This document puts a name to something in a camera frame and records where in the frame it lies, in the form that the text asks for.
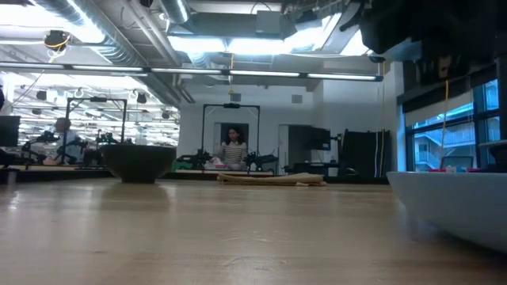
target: window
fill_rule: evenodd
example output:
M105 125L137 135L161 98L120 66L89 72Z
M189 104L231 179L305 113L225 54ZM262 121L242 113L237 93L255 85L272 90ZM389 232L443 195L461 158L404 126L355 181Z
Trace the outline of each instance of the window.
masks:
M484 97L486 101L486 110L494 110L499 107L498 104L498 80L487 82L484 86Z
M428 171L440 168L442 156L459 156L474 158L475 154L475 129L473 123L462 123L446 127L445 136L442 138L442 128L431 131L423 131L414 134L415 171Z
M453 110L447 111L446 120L453 120L458 118L463 118L466 116L472 116L474 113L474 104L469 103L465 104L463 106L459 106L458 108L455 108ZM444 122L444 114L441 113L440 115L431 117L427 120L422 120L420 122L417 122L412 125L412 128L417 129L420 127L426 127L430 126L432 124L438 124Z
M497 80L476 86L455 98L454 102L448 102L452 109L447 111L444 134L444 114L433 116L441 112L443 101L406 114L406 143L413 147L406 155L408 170L438 169L442 163L444 166L470 165L471 158L473 167L494 163L488 147L480 144L500 140Z
M500 140L500 117L496 116L487 119L486 128L488 130L487 134L488 142Z

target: man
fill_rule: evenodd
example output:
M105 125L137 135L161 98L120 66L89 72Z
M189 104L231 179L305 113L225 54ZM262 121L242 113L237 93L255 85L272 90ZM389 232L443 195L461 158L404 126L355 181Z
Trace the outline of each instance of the man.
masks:
M60 140L58 142L56 142L57 145L56 145L55 151L53 151L49 155L50 158L46 158L44 160L45 165L57 165L61 162L61 158L58 158L57 160L55 160L54 158L58 155L56 150L58 150L58 148L63 145L63 135L65 133L67 133L67 144L74 141L76 138L78 138L78 135L76 134L76 132L71 130L71 125L72 125L72 123L68 119L58 118L56 120L55 134L60 137ZM80 146L67 146L65 148L65 153L72 156L72 157L77 158L77 162L82 161L82 153L81 153ZM68 163L68 160L69 160L69 158L66 156L65 160L64 160L66 162L66 164Z

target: metal frame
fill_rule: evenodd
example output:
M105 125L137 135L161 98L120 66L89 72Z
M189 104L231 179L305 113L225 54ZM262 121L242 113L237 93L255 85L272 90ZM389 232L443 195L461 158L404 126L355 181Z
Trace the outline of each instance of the metal frame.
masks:
M120 140L120 143L123 143L124 142L124 137L125 137L125 120L127 119L127 99L108 99L108 98L96 98L96 97L91 97L91 98L67 98L67 110L65 111L65 120L69 120L69 115L71 114L71 102L72 101L90 101L90 102L107 102L107 101L120 101L120 102L124 102L124 109L123 109L123 118L122 118L122 124L121 124L121 140ZM61 163L64 164L65 163L65 154L66 154L66 147L65 145L67 144L67 132L65 131L63 133L63 143L62 143L62 146L63 146L63 152L62 152L62 159L61 159Z
M261 106L259 105L241 105L235 104L238 108L256 108L257 109L257 155L259 155L259 134L260 132L260 124L261 124ZM203 105L203 121L202 128L200 131L200 148L204 151L204 124L206 122L206 108L207 107L222 107L228 108L227 104L204 104Z

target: computer screen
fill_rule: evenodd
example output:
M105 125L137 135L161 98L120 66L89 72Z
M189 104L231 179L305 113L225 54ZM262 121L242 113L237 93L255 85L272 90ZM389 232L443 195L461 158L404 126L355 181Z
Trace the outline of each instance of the computer screen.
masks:
M331 132L330 130L309 127L308 141L306 148L309 150L331 150Z
M0 116L0 146L17 146L20 116Z

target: wood grain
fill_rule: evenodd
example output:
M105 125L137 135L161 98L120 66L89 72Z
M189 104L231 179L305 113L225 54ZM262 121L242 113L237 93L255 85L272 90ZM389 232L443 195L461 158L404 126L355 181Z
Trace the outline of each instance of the wood grain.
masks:
M385 186L114 179L0 188L3 284L507 284L507 257L420 224Z

